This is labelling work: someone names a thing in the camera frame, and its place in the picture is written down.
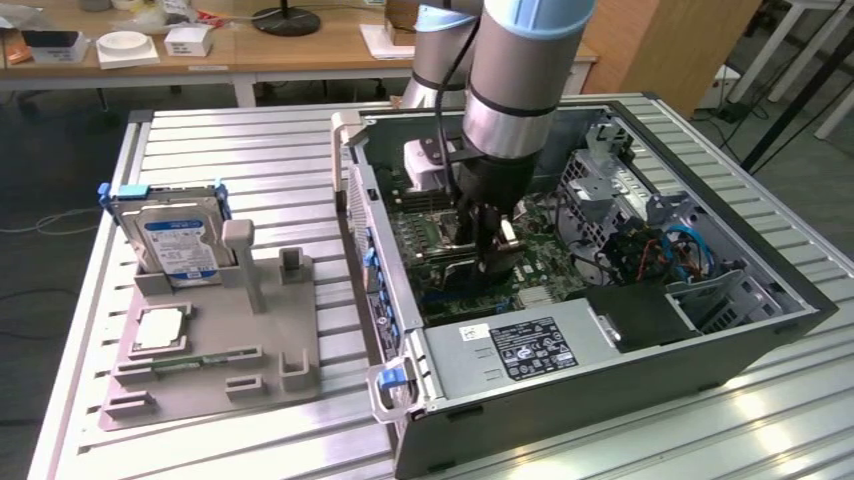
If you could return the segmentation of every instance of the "black lamp base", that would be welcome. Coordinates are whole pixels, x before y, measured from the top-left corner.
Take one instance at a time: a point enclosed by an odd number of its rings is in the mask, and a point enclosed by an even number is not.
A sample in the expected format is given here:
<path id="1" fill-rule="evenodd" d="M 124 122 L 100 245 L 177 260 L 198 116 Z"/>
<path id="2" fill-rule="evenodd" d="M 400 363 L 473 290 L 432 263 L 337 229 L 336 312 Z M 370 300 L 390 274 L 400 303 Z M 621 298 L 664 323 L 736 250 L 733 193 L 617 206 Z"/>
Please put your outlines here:
<path id="1" fill-rule="evenodd" d="M 261 32 L 280 37 L 301 37 L 320 30 L 320 17 L 308 10 L 288 8 L 286 17 L 282 12 L 280 8 L 265 8 L 254 13 L 254 17 L 262 18 L 252 20 L 252 25 Z"/>

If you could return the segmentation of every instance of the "hard drive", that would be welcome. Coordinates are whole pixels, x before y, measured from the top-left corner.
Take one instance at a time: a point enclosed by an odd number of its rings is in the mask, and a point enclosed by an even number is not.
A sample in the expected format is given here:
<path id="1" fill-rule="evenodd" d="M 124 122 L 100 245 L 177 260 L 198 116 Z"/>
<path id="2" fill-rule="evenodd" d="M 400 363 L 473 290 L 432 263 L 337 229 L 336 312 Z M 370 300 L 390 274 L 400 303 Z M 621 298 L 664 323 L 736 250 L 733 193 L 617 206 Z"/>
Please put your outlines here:
<path id="1" fill-rule="evenodd" d="M 234 256 L 221 243 L 230 218 L 224 185 L 150 188 L 122 185 L 114 195 L 98 188 L 100 204 L 128 238 L 141 273 L 162 273 L 173 287 L 221 283 L 218 270 Z"/>

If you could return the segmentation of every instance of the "gray 3d-printed holder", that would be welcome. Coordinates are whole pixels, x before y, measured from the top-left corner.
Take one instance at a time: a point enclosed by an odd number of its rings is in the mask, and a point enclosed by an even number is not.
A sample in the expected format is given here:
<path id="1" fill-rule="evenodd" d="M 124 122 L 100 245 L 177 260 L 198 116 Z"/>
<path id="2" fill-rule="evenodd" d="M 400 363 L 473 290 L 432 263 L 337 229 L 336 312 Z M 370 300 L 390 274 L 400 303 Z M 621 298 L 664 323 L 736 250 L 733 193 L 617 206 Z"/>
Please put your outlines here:
<path id="1" fill-rule="evenodd" d="M 104 430 L 302 402 L 320 393 L 310 257 L 285 248 L 278 258 L 253 261 L 248 220 L 225 222 L 222 237 L 238 265 L 220 269 L 221 285 L 173 290 L 162 274 L 134 277 Z M 134 352 L 142 314 L 165 308 L 182 313 L 176 341 Z"/>

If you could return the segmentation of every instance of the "white cable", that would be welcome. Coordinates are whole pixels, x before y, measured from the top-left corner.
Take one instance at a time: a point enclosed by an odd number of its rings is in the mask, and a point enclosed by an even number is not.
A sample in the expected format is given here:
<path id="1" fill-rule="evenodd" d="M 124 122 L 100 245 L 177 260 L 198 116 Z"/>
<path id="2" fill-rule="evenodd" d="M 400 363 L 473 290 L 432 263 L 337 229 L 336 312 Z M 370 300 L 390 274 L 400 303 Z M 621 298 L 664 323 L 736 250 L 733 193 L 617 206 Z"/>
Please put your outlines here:
<path id="1" fill-rule="evenodd" d="M 70 216 L 74 216 L 74 215 L 82 215 L 85 213 L 94 213 L 94 212 L 100 212 L 100 211 L 101 211 L 101 209 L 98 207 L 77 208 L 74 210 L 67 210 L 66 212 L 55 213 L 53 215 L 47 215 L 43 218 L 39 218 L 38 221 L 35 222 L 35 224 L 31 227 L 13 228 L 13 229 L 0 229 L 0 233 L 13 234 L 13 233 L 38 232 L 39 234 L 49 235 L 49 236 L 75 235 L 77 233 L 82 233 L 82 232 L 87 232 L 90 230 L 94 230 L 97 228 L 97 225 L 93 225 L 93 226 L 85 227 L 85 228 L 79 228 L 79 229 L 75 229 L 75 230 L 65 230 L 65 231 L 43 230 L 43 227 L 46 227 L 47 225 L 58 222 L 65 217 L 70 217 Z"/>
<path id="2" fill-rule="evenodd" d="M 276 8 L 273 11 L 266 12 L 264 15 L 257 15 L 256 17 L 224 17 L 221 15 L 216 15 L 213 18 L 208 20 L 201 20 L 202 22 L 217 22 L 218 20 L 260 20 L 261 18 L 272 17 L 276 13 L 281 13 L 281 9 Z"/>

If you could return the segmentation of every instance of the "robotic arm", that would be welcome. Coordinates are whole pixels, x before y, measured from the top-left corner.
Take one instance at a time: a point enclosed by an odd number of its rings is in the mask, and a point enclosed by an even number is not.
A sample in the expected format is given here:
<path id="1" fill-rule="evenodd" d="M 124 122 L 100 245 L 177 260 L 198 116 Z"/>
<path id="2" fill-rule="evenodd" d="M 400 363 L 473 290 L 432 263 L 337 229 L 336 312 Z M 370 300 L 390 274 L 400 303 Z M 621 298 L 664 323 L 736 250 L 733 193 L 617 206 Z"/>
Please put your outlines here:
<path id="1" fill-rule="evenodd" d="M 505 278 L 521 253 L 512 211 L 545 145 L 593 1 L 421 0 L 402 106 L 430 106 L 438 92 L 458 92 L 450 99 L 458 105 L 468 79 L 458 148 L 450 160 L 446 152 L 440 157 L 457 209 L 454 243 L 474 244 L 473 276 L 482 283 Z M 477 28 L 473 52 L 448 75 Z M 450 163 L 458 163 L 454 174 Z"/>

